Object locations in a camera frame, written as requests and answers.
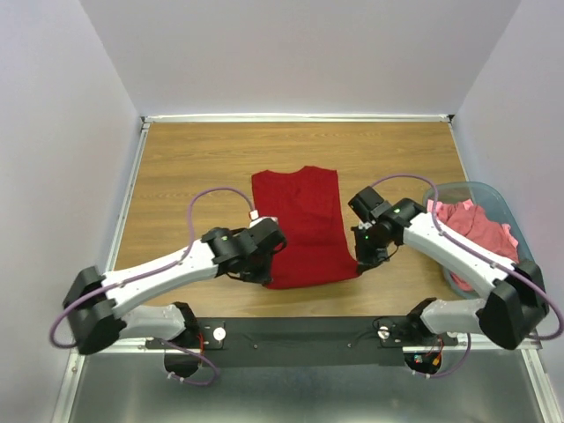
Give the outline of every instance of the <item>metal frame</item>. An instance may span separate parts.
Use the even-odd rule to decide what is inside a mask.
[[[562,423],[562,412],[537,350],[522,350],[523,360],[546,423]]]
[[[448,115],[219,113],[147,116],[144,122],[449,122]]]
[[[219,115],[162,115],[148,116],[144,118],[144,125],[139,136],[139,144],[133,166],[130,173],[130,179],[123,199],[122,209],[118,217],[115,228],[115,235],[112,241],[108,261],[106,263],[106,271],[114,269],[117,254],[119,252],[122,240],[125,221],[130,208],[133,189],[137,179],[137,172],[141,164],[143,150],[147,139],[148,131],[152,122],[448,122],[451,135],[456,145],[452,125],[447,115],[311,115],[311,114],[219,114]],[[160,350],[147,350],[145,348],[144,338],[124,339],[116,342],[105,350],[105,353],[162,353]],[[458,336],[459,344],[457,346],[445,347],[445,350],[464,350],[466,349],[466,336],[461,334]],[[556,396],[553,393],[550,379],[543,369],[538,349],[541,345],[538,341],[527,340],[519,345],[519,350],[523,355],[523,360],[531,384],[534,389],[538,406],[541,409],[545,423],[562,423],[560,407]],[[500,347],[492,343],[489,339],[481,335],[472,336],[472,350],[500,350]],[[418,347],[405,347],[404,351],[417,352]],[[64,372],[63,383],[57,399],[56,408],[51,420],[52,423],[68,423],[71,418],[72,406],[75,396],[77,395],[80,376],[85,364],[85,357],[78,354],[76,350],[70,352],[67,368]]]

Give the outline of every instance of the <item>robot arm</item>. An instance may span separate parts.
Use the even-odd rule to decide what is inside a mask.
[[[391,334],[393,338],[417,343],[447,331],[479,333],[503,348],[515,349],[548,313],[546,303],[528,286],[442,236],[431,214],[420,204],[405,198],[392,206],[368,187],[349,205],[362,222],[353,229],[360,272],[387,261],[386,248],[392,242],[398,246],[405,244],[464,278],[480,296],[466,301],[426,299],[404,318],[406,325],[398,325],[401,336]],[[544,291],[542,274],[533,262],[511,263],[447,227],[443,230],[496,263],[515,269]],[[224,274],[268,284],[273,255],[285,245],[286,238],[275,219],[260,218],[246,229],[212,229],[192,244],[185,257],[180,250],[104,275],[93,267],[82,270],[63,302],[64,308],[101,287],[118,287],[84,301],[68,314],[78,351],[96,353],[120,338],[156,337],[189,345],[200,329],[187,304],[175,303],[164,308],[142,304],[179,286]],[[123,283],[131,279],[135,283]]]
[[[349,205],[362,221],[358,228],[353,229],[357,255],[360,252],[358,240],[363,240],[363,256],[370,256],[369,250],[373,250],[373,261],[361,268],[362,271],[385,261],[387,254],[383,254],[382,249],[385,251],[390,243],[405,244],[455,272],[480,296],[479,299],[466,301],[423,301],[408,315],[412,328],[420,335],[446,331],[478,333],[488,336],[503,348],[515,349],[548,313],[546,303],[528,286],[441,235],[434,226],[431,213],[427,213],[420,204],[404,198],[392,206],[373,188],[367,187]],[[506,268],[515,269],[545,290],[540,269],[532,261],[515,264],[445,226],[442,229],[464,246]]]
[[[96,353],[119,338],[169,340],[183,334],[193,338],[199,329],[187,304],[175,303],[164,308],[141,304],[179,286],[224,274],[266,285],[271,282],[272,257],[285,246],[286,238],[275,219],[260,218],[253,220],[247,229],[212,229],[193,242],[189,254],[181,261],[178,260],[183,257],[183,250],[103,275],[94,267],[82,270],[64,299],[64,308],[95,289],[115,283],[118,287],[91,298],[69,313],[78,351]],[[138,280],[119,286],[132,278]]]

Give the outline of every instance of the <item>cable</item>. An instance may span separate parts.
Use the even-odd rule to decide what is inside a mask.
[[[211,370],[213,371],[213,376],[204,382],[196,382],[196,381],[191,381],[189,379],[186,379],[184,377],[181,377],[179,375],[177,375],[175,372],[170,372],[168,374],[168,378],[170,379],[175,379],[180,383],[186,383],[188,385],[194,385],[194,386],[210,386],[212,383],[215,382],[215,380],[219,377],[219,369],[218,367],[212,363],[212,361],[210,359],[208,359],[207,357],[204,357],[203,354],[198,354],[197,352],[192,352],[191,350],[189,350],[188,348],[183,348],[177,344],[173,344],[170,341],[167,341],[165,339],[161,339],[161,338],[157,338],[163,345],[169,346],[171,348],[174,348],[175,350],[178,351],[182,351],[183,353],[187,353],[188,355],[191,355],[192,357],[195,357],[197,359],[199,359],[200,361],[203,361],[205,364],[207,364]]]
[[[249,199],[249,197],[247,197],[244,192],[240,191],[237,188],[217,187],[217,188],[205,189],[204,191],[197,193],[192,198],[192,200],[190,201],[190,204],[188,206],[188,211],[187,211],[187,214],[186,214],[186,220],[188,221],[189,242],[188,242],[188,247],[182,252],[181,257],[178,260],[174,260],[173,262],[171,262],[169,264],[165,264],[164,266],[161,266],[157,269],[153,269],[152,271],[147,271],[145,273],[141,273],[139,275],[132,276],[130,278],[126,278],[121,282],[116,282],[114,284],[110,284],[110,285],[107,285],[107,286],[102,286],[100,288],[97,288],[97,289],[91,291],[90,293],[87,293],[86,295],[83,295],[82,297],[73,301],[71,304],[69,304],[63,310],[63,312],[55,319],[55,321],[53,322],[53,324],[49,328],[48,337],[49,337],[49,342],[51,343],[51,345],[56,347],[56,348],[61,348],[61,349],[71,349],[71,348],[74,348],[74,347],[77,346],[76,342],[72,343],[72,344],[62,344],[62,343],[60,343],[58,340],[56,340],[55,333],[56,333],[57,328],[61,324],[61,322],[69,316],[71,311],[78,308],[80,305],[84,304],[85,302],[87,302],[91,298],[95,297],[96,295],[106,293],[106,292],[108,292],[112,289],[116,289],[117,287],[126,286],[126,285],[130,284],[131,282],[135,282],[135,281],[141,280],[143,278],[148,278],[150,276],[156,275],[156,274],[161,273],[163,271],[167,271],[167,270],[175,267],[177,264],[182,263],[182,261],[188,256],[188,254],[192,250],[192,245],[194,244],[194,240],[195,240],[195,237],[196,237],[195,230],[194,230],[194,220],[193,220],[193,216],[192,216],[192,212],[193,212],[193,209],[194,209],[194,203],[197,201],[198,198],[203,197],[206,194],[209,194],[210,192],[213,192],[213,191],[231,191],[231,192],[234,192],[235,194],[239,194],[247,202],[247,204],[249,205],[249,209],[251,211],[255,210],[255,206],[253,205],[253,202]]]
[[[372,183],[370,186],[375,187],[376,185],[378,185],[381,182],[387,181],[388,179],[394,179],[394,178],[419,179],[420,181],[423,181],[423,182],[426,182],[427,184],[429,184],[431,186],[431,188],[433,189],[433,207],[431,209],[431,218],[433,219],[433,224],[437,228],[437,231],[439,231],[439,234],[444,236],[447,240],[451,241],[453,244],[457,245],[459,248],[463,249],[464,251],[472,254],[473,256],[475,256],[475,257],[479,258],[480,260],[484,261],[485,263],[488,263],[493,268],[498,268],[498,269],[506,272],[508,275],[512,276],[513,278],[516,278],[519,281],[523,282],[530,289],[532,289],[540,298],[542,298],[546,302],[546,304],[549,305],[549,307],[554,311],[554,314],[556,314],[556,317],[558,319],[558,329],[554,333],[551,333],[549,335],[542,335],[542,336],[539,335],[537,337],[537,339],[547,341],[547,340],[556,339],[557,337],[562,335],[562,332],[564,332],[564,315],[562,315],[562,312],[560,311],[560,309],[556,306],[556,304],[554,304],[548,298],[548,296],[546,295],[546,293],[542,289],[540,289],[538,286],[536,286],[534,283],[529,281],[525,276],[521,275],[520,273],[517,273],[516,271],[514,271],[512,269],[508,269],[507,267],[505,267],[505,266],[503,266],[499,263],[496,263],[494,260],[490,259],[489,257],[486,257],[486,256],[480,254],[478,251],[475,251],[474,249],[464,245],[462,242],[455,239],[454,237],[447,234],[445,231],[443,231],[441,229],[441,224],[439,223],[439,220],[437,219],[437,202],[439,201],[439,189],[437,188],[437,186],[434,184],[433,181],[431,181],[430,179],[427,179],[424,176],[420,176],[418,174],[391,174],[389,176],[386,176],[386,177],[383,177],[383,178],[377,180],[376,182]],[[466,349],[466,353],[464,354],[463,358],[458,362],[458,364],[456,364],[456,366],[454,366],[448,372],[445,372],[445,373],[442,373],[442,374],[439,374],[439,375],[432,375],[431,377],[436,378],[436,377],[443,377],[445,375],[452,375],[456,370],[458,370],[464,364],[464,362],[468,358],[468,355],[470,353],[470,348],[471,348],[471,335],[470,334],[467,334],[467,335],[468,335],[468,348]]]
[[[394,249],[394,251],[388,255],[388,257],[386,258],[386,261],[389,261],[393,256],[396,255],[396,253],[399,251],[399,245],[396,245],[396,249]]]

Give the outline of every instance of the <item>plastic basket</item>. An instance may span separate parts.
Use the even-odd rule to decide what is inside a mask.
[[[528,258],[532,260],[531,251],[515,222],[513,214],[501,194],[494,188],[482,182],[453,182],[438,186],[439,201],[445,204],[456,204],[471,199],[474,204],[481,205],[486,211],[488,219],[498,223],[508,223],[511,226],[511,234],[519,241],[517,254],[519,260]],[[427,207],[427,200],[433,199],[433,191],[430,189],[423,196],[423,205]],[[464,298],[478,298],[475,292],[466,292],[460,289],[450,275],[447,268],[442,269],[444,278],[449,282],[452,290]]]

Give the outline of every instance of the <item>screw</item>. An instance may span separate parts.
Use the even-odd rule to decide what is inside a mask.
[[[388,339],[390,337],[390,330],[388,329],[388,327],[380,326],[380,329],[378,330],[378,336],[380,337],[380,339]]]

